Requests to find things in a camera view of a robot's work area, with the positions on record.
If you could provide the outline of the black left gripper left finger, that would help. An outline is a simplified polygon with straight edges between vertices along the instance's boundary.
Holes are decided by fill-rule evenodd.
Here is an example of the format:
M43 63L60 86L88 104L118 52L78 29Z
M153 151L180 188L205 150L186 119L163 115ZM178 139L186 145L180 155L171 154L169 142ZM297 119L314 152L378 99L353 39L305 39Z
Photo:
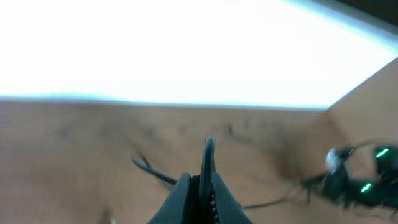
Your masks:
M158 212L148 224L183 224L190 191L190 174L183 173Z

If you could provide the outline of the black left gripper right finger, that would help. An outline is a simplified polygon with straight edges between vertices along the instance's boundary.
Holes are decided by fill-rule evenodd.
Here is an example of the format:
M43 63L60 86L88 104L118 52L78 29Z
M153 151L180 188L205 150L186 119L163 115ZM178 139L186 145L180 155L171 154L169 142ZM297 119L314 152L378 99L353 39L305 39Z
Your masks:
M235 201L219 173L212 173L213 193L219 224L252 224Z

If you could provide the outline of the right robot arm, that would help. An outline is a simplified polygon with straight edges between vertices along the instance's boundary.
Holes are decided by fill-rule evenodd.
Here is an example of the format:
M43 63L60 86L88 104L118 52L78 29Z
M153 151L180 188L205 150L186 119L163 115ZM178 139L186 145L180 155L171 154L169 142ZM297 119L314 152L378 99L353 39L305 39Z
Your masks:
M328 171L302 180L302 187L308 194L313 192L346 208L359 205L397 210L397 146L387 144L374 148L377 174L374 180L350 176L348 159L356 150L354 146L331 149L325 160Z

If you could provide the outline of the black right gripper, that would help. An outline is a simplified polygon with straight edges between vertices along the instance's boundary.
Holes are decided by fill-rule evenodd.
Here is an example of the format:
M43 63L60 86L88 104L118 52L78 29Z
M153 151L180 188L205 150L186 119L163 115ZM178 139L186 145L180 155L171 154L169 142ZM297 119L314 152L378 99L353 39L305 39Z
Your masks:
M397 146L376 146L373 150L377 178L354 179L348 159L358 150L348 146L337 150L342 164L334 174L325 172L301 181L308 193L314 192L335 205L362 205L397 210Z

